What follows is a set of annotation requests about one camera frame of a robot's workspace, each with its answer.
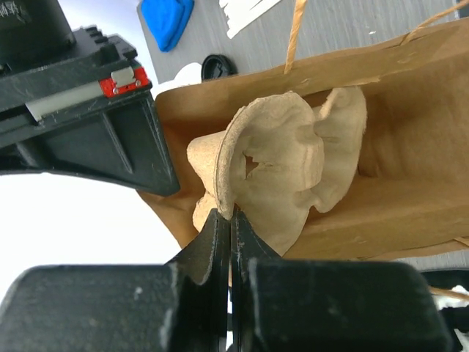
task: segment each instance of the bag handle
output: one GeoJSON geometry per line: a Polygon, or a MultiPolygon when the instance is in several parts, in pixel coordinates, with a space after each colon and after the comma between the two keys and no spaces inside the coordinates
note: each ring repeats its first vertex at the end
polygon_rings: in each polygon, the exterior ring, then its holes
{"type": "MultiPolygon", "coordinates": [[[[296,48],[298,45],[298,33],[300,31],[300,25],[301,25],[301,19],[303,18],[303,14],[305,12],[305,7],[306,7],[306,2],[308,0],[296,0],[295,2],[295,12],[293,13],[293,23],[292,23],[292,30],[290,31],[290,39],[288,42],[288,49],[287,49],[287,60],[285,62],[285,69],[284,69],[284,74],[288,74],[290,70],[292,69],[293,62],[295,61],[295,54],[296,54],[296,48]]],[[[469,5],[469,0],[461,0],[457,5],[442,11],[438,13],[437,15],[434,15],[430,17],[428,20],[422,22],[419,24],[414,30],[412,30],[410,33],[407,33],[404,38],[401,41],[400,45],[407,44],[410,42],[416,35],[417,33],[427,27],[428,25],[434,23],[435,21],[438,21],[439,19],[449,15],[453,11],[457,11],[459,9],[462,9],[463,7],[469,5]]]]}

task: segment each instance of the gray wooden floor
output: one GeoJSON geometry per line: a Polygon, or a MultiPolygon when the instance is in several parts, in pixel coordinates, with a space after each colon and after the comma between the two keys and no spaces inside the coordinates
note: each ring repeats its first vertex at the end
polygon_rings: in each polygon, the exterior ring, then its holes
{"type": "MultiPolygon", "coordinates": [[[[309,0],[297,58],[391,39],[454,4],[455,0],[309,0]]],[[[284,64],[294,5],[294,0],[282,0],[230,40],[218,0],[196,0],[181,41],[170,53],[158,50],[141,21],[158,81],[172,80],[182,67],[202,63],[210,54],[227,55],[240,73],[284,64]]],[[[456,13],[441,21],[455,18],[456,13]]]]}

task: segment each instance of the red clip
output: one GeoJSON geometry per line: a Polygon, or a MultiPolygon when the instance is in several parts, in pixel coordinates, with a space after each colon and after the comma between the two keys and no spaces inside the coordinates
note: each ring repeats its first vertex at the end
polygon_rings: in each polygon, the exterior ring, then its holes
{"type": "Polygon", "coordinates": [[[145,72],[145,69],[143,67],[136,68],[133,71],[133,74],[135,76],[135,82],[120,88],[116,87],[116,84],[114,83],[114,80],[112,78],[106,78],[100,81],[101,90],[103,91],[104,95],[107,98],[113,98],[117,95],[121,95],[136,90],[138,88],[145,87],[149,84],[147,73],[145,72]]]}

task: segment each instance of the wooden surface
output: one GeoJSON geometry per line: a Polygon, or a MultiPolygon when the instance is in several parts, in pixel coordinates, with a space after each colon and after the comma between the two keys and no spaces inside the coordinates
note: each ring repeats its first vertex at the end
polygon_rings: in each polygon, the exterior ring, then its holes
{"type": "MultiPolygon", "coordinates": [[[[344,48],[372,45],[404,34],[454,0],[309,0],[298,38],[297,59],[344,48]]],[[[230,40],[218,0],[195,0],[188,26],[170,53],[161,53],[145,21],[141,24],[159,83],[210,54],[227,55],[240,73],[285,63],[295,0],[282,0],[230,40]]],[[[457,18],[454,13],[442,21],[457,18]]]]}

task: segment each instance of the blue cloth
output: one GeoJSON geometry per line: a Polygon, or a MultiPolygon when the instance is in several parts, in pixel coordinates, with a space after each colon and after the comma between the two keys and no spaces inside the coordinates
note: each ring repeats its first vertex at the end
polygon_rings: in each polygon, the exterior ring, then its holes
{"type": "Polygon", "coordinates": [[[141,14],[162,52],[178,44],[192,9],[193,0],[143,0],[141,14]]]}

